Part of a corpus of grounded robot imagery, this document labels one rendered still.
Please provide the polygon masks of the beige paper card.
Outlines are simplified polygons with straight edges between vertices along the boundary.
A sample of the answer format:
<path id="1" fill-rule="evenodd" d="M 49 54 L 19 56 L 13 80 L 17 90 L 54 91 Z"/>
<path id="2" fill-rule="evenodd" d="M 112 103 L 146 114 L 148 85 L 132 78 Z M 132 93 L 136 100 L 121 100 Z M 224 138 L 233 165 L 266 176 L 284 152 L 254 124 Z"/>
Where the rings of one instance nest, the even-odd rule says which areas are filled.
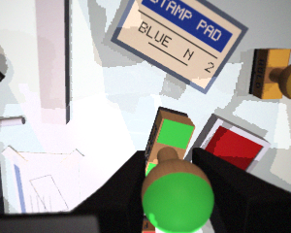
<path id="1" fill-rule="evenodd" d="M 69 212 L 80 202 L 79 162 L 71 154 L 14 151 L 2 154 L 11 160 L 20 213 Z"/>

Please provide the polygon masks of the wooden stamp with green ball handle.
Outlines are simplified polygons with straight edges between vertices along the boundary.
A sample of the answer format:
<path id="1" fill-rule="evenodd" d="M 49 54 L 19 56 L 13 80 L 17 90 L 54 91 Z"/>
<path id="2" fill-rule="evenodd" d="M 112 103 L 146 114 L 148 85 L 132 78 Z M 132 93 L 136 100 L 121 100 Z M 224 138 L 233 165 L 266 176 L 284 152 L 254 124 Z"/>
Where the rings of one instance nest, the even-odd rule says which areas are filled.
<path id="1" fill-rule="evenodd" d="M 142 204 L 147 219 L 164 233 L 194 233 L 212 213 L 208 177 L 183 160 L 195 127 L 188 114 L 159 106 L 147 140 Z"/>

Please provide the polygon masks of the brown rubber stamp with red knob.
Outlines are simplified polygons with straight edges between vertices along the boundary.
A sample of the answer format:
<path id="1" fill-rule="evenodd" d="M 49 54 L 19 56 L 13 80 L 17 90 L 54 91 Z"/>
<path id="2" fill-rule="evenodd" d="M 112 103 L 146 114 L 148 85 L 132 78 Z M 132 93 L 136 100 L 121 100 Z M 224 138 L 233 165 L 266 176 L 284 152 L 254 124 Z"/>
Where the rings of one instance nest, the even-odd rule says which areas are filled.
<path id="1" fill-rule="evenodd" d="M 144 216 L 143 233 L 156 233 L 155 226 Z"/>

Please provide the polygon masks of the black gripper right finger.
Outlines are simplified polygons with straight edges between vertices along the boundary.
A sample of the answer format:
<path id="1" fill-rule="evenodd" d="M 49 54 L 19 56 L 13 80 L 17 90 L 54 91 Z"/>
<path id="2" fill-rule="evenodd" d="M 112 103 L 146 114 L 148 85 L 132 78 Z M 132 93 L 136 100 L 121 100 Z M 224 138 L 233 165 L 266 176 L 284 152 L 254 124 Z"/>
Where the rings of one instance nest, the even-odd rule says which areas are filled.
<path id="1" fill-rule="evenodd" d="M 214 233 L 291 233 L 291 192 L 202 148 L 193 148 L 192 163 L 210 181 Z"/>

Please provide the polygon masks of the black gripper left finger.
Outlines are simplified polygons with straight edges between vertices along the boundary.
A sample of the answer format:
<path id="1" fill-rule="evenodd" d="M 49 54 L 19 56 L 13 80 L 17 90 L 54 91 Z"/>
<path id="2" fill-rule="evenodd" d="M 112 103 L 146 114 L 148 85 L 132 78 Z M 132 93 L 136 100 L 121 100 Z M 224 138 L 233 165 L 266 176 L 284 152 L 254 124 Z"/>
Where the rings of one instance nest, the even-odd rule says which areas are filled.
<path id="1" fill-rule="evenodd" d="M 143 233 L 146 154 L 137 150 L 69 212 L 0 214 L 0 233 Z"/>

